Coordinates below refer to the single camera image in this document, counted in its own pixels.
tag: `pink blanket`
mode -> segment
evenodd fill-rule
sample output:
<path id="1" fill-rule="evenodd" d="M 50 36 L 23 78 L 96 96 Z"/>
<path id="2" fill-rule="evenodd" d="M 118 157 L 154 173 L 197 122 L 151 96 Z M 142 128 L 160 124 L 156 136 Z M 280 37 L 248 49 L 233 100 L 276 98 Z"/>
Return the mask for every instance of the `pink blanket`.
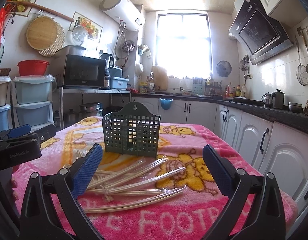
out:
<path id="1" fill-rule="evenodd" d="M 102 122 L 99 117 L 89 117 L 68 127 L 42 144 L 40 159 L 22 164 L 14 174 L 18 180 L 20 210 L 28 178 L 34 171 L 42 176 L 54 174 L 64 164 L 71 164 L 75 151 L 89 150 L 94 143 L 104 148 Z M 260 175 L 226 142 L 201 125 L 163 123 L 160 127 L 158 158 L 166 156 L 168 161 L 152 170 L 146 177 L 154 177 L 176 167 L 186 167 L 185 172 L 148 185 L 147 188 L 176 188 L 186 186 L 185 193 L 170 200 L 132 209 L 129 211 L 89 214 L 88 217 L 106 240 L 155 240 L 155 239 L 201 239 L 216 220 L 228 198 L 223 196 L 213 177 L 204 165 L 202 150 L 211 144 L 222 156 L 228 158 L 236 168 L 244 168 L 249 174 Z M 135 156 L 104 153 L 100 168 L 121 170 L 137 160 Z M 282 192 L 287 228 L 294 223 L 297 208 L 290 196 Z M 83 208 L 104 204 L 128 203 L 137 197 L 114 196 L 108 203 L 102 195 L 85 193 L 78 201 Z M 239 231 L 250 209 L 253 196 L 250 195 L 241 216 L 233 230 Z M 54 201 L 64 228 L 73 233 L 58 201 Z"/>

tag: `metal screw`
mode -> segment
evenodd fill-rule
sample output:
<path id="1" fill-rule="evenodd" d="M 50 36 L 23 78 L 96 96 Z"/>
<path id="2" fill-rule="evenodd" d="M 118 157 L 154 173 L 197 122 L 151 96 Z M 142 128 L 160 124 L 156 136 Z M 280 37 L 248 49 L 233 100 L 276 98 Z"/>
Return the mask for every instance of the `metal screw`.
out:
<path id="1" fill-rule="evenodd" d="M 65 175 L 65 174 L 68 173 L 68 169 L 67 168 L 63 168 L 63 169 L 60 170 L 59 173 L 62 174 L 62 175 Z"/>
<path id="2" fill-rule="evenodd" d="M 37 172 L 34 172 L 34 173 L 31 174 L 32 179 L 37 178 L 37 176 L 38 176 L 38 173 L 37 173 Z"/>
<path id="3" fill-rule="evenodd" d="M 274 179 L 274 174 L 271 173 L 271 172 L 268 172 L 268 173 L 267 173 L 267 177 L 268 177 L 269 179 Z"/>
<path id="4" fill-rule="evenodd" d="M 243 170 L 243 169 L 237 169 L 236 172 L 240 175 L 245 175 L 246 174 L 246 171 Z"/>

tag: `range hood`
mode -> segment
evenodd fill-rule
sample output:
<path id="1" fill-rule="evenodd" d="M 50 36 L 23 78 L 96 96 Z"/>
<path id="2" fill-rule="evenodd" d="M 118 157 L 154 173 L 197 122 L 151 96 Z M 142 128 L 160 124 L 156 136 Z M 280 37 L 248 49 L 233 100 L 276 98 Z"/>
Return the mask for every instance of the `range hood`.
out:
<path id="1" fill-rule="evenodd" d="M 235 0 L 234 4 L 238 14 L 229 32 L 247 51 L 252 64 L 293 46 L 282 24 L 267 15 L 260 0 Z"/>

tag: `blue hanging bin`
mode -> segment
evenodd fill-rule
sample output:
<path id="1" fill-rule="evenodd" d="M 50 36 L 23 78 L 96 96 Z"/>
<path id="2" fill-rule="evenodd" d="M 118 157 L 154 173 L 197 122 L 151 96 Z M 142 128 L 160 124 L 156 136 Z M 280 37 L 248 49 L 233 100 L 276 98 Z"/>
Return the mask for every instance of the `blue hanging bin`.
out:
<path id="1" fill-rule="evenodd" d="M 159 101 L 161 102 L 161 107 L 164 110 L 168 110 L 168 109 L 171 108 L 173 99 L 163 99 L 163 98 L 160 98 Z"/>

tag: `countertop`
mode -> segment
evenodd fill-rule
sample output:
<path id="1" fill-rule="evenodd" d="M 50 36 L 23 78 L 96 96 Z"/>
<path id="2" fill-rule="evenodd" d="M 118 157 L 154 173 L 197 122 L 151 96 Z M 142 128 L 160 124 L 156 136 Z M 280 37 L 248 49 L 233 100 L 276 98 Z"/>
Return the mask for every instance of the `countertop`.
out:
<path id="1" fill-rule="evenodd" d="M 235 103 L 228 100 L 216 100 L 212 98 L 191 96 L 184 97 L 178 95 L 166 95 L 166 94 L 132 94 L 132 97 L 144 97 L 144 98 L 170 98 L 175 100 L 189 100 L 189 101 L 201 101 L 217 103 L 224 106 L 233 107 L 248 114 L 255 115 L 270 122 L 279 122 L 287 126 L 293 127 L 308 134 L 308 116 L 304 114 L 292 113 L 289 110 L 280 110 L 274 108 L 267 108 L 263 106 L 254 106 L 243 103 Z"/>

